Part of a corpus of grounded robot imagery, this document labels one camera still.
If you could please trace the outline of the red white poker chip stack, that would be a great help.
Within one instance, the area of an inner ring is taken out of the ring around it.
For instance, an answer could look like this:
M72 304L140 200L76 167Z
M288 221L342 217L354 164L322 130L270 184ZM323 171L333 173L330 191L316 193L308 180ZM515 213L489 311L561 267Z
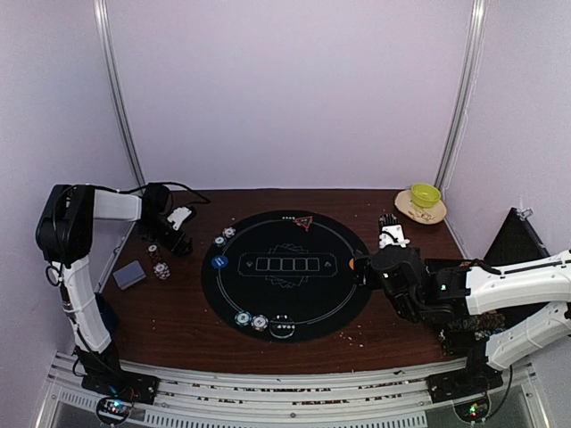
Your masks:
M153 273L160 280L166 280L170 277L170 267L165 262L156 263L153 266Z

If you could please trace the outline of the blue green fifty chip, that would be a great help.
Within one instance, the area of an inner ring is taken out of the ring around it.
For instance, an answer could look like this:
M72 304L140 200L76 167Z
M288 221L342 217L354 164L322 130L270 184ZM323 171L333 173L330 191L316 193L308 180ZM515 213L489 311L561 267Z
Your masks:
M226 244L226 242L227 242L227 240L223 236L217 236L213 241L213 243L218 247L224 246Z

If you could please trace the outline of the blue small blind button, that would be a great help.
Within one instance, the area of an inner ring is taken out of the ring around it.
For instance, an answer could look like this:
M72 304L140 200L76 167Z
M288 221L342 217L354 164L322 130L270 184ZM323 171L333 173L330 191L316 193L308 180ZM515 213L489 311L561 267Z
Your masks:
M217 270L225 268L228 265L228 258L224 255L217 255L212 258L211 265Z

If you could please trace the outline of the blue orange ten chip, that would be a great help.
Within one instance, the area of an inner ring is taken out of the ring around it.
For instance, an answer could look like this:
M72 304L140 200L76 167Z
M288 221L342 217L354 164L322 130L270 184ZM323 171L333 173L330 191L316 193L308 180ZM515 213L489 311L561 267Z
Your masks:
M223 230L223 235L226 238L231 238L236 234L236 230L233 227L227 227Z

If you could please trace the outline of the red triangular dealer marker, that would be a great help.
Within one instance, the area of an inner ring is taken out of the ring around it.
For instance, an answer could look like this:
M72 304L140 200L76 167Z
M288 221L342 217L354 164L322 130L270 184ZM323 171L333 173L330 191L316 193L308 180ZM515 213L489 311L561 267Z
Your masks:
M298 217L294 219L294 222L297 226L300 226L305 231L308 231L313 223L313 216Z

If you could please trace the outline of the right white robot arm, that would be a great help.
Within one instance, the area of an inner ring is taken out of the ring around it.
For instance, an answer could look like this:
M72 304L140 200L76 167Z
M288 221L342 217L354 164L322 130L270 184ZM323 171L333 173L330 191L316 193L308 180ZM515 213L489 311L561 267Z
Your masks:
M458 373L465 393L478 392L521 358L570 334L570 253L492 267L479 259L431 272L415 247L387 245L356 253L355 282L381 289L396 314L412 323L444 325L496 309L542 304L530 317L480 341Z

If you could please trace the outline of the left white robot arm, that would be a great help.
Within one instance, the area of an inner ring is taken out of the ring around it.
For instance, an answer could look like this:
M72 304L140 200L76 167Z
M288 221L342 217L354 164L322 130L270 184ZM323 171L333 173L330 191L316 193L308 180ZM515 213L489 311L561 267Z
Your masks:
M183 225L195 216L191 203L173 207L170 183L150 183L130 191L99 185L55 185L36 229L36 243L48 263L46 276L60 289L76 346L105 353L112 345L91 283L89 254L94 223L101 220L136 224L163 249L182 257L192 252Z

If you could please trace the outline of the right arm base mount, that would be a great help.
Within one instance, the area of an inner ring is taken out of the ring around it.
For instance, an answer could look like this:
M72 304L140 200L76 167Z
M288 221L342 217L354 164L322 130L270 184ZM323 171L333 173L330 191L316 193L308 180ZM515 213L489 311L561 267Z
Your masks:
M432 402L440 403L486 393L501 387L503 378L486 360L469 358L461 369L429 375L426 384Z

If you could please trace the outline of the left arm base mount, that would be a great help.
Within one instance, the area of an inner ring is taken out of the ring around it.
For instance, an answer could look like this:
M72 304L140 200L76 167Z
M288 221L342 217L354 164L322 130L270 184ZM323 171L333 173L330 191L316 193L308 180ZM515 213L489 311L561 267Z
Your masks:
M123 370L117 361L87 355L79 359L85 375L81 386L101 395L127 402L152 405L158 391L158 377Z

